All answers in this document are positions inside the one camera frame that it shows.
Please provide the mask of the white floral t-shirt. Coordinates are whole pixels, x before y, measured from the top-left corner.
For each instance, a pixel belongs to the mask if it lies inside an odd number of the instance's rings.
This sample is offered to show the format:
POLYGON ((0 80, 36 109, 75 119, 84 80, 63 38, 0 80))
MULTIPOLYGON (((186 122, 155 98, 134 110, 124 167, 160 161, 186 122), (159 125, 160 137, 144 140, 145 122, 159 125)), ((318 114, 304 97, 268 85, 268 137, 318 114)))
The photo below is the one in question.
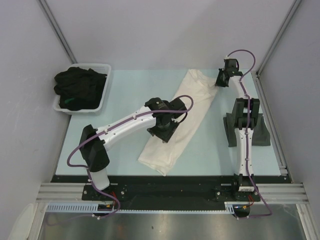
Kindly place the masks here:
POLYGON ((217 79, 204 75, 200 70, 189 69, 174 98, 188 95, 193 99, 193 107, 177 119, 178 128, 168 143, 150 137, 138 162, 166 176, 182 155, 206 116, 219 88, 217 79))

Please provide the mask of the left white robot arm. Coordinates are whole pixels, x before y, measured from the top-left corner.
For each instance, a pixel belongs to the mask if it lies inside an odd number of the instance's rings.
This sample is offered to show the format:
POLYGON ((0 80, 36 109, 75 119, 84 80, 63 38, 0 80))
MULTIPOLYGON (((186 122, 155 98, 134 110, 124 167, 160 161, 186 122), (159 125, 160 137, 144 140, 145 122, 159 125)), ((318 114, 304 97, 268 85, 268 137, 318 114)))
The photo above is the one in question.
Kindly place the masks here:
POLYGON ((87 164, 90 179, 94 184, 93 194, 100 200, 110 196, 111 188, 107 166, 108 151, 122 138, 139 130, 146 130, 162 143, 168 143, 180 125, 177 119, 187 116, 188 109, 180 97, 172 101, 159 97, 151 98, 131 115, 106 126, 83 128, 80 138, 80 153, 87 164))

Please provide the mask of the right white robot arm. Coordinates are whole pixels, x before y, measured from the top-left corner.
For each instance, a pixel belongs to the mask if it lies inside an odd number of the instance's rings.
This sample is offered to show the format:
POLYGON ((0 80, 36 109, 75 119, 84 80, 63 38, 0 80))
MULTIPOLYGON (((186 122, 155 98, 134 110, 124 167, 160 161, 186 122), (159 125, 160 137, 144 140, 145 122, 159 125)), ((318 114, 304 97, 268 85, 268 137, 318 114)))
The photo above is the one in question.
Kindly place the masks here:
POLYGON ((242 201, 249 193, 257 191, 252 166, 252 140, 258 122, 260 101, 250 97, 243 78, 238 60, 226 57, 215 84, 221 88, 230 87, 236 94, 232 112, 228 113, 223 121, 228 141, 231 140, 232 133, 235 135, 237 169, 230 194, 237 201, 242 201))

